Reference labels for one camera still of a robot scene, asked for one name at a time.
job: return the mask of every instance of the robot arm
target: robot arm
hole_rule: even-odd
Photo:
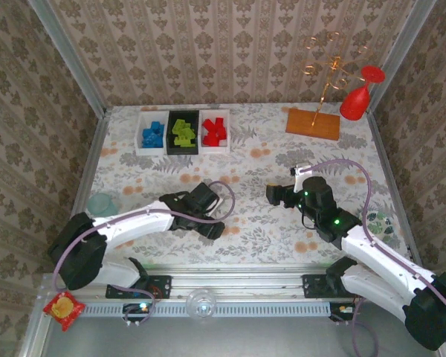
[[[145,271],[133,258],[123,262],[111,261],[108,253],[113,248],[145,234],[176,229],[195,230],[208,239],[218,239],[224,230],[224,223],[212,223],[213,218],[210,215],[221,203],[222,200],[216,193],[206,184],[200,183],[190,193],[163,195],[144,208],[118,216],[91,219],[84,212],[78,213],[62,229],[48,249],[48,255],[56,265],[65,249],[81,233],[100,227],[69,252],[59,275],[69,290],[81,289],[90,283],[132,286]],[[209,223],[197,223],[171,214],[170,211]]]
[[[302,220],[309,218],[323,240],[357,260],[344,257],[328,268],[327,280],[329,272],[330,279],[336,276],[339,280],[336,284],[328,282],[328,285],[337,285],[373,301],[404,322],[408,332],[422,346],[437,350],[446,342],[446,306],[419,278],[423,277],[446,298],[446,273],[436,276],[405,259],[375,236],[368,239],[361,221],[337,206],[326,180],[318,176],[304,177],[303,172],[303,167],[291,169],[291,174],[296,176],[295,185],[267,186],[266,197],[273,205],[283,202],[285,208],[298,208]],[[406,264],[415,274],[383,251]]]

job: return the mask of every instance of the yellow food item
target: yellow food item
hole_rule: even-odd
[[[57,318],[65,318],[73,311],[73,302],[69,297],[60,297],[51,307],[51,311]]]

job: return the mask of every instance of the floral tablecloth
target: floral tablecloth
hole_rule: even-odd
[[[236,208],[216,241],[196,232],[150,234],[117,247],[111,255],[133,256],[149,264],[329,264],[342,256],[333,245],[306,230],[297,210],[274,207],[265,198],[266,184],[293,184],[289,168],[350,158],[362,164],[372,179],[369,209],[391,218],[395,233],[387,243],[407,256],[367,118],[340,119],[339,141],[285,133],[288,107],[315,110],[316,103],[221,104],[197,106],[121,106],[111,111],[91,194],[108,193],[120,212],[143,207],[165,193],[192,190],[199,182],[226,181],[236,194]],[[324,104],[323,112],[337,114],[338,104]],[[229,109],[231,153],[227,155],[136,156],[134,134],[139,111],[169,109]],[[354,167],[331,165],[319,172],[332,186],[337,203],[359,215],[366,180]],[[214,216],[224,214],[230,196]]]

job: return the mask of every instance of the gray floor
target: gray floor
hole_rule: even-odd
[[[380,357],[434,356],[376,306],[363,306],[360,320],[377,332]],[[373,342],[363,329],[358,340],[362,355],[372,356]],[[350,328],[321,318],[215,318],[205,324],[154,318],[140,327],[118,318],[82,318],[66,333],[52,323],[45,346],[43,357],[355,356]]]

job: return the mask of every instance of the wooden base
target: wooden base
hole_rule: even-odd
[[[314,126],[312,126],[314,115],[315,112],[307,110],[289,109],[288,125],[285,132],[314,138],[339,140],[340,116],[319,113]]]

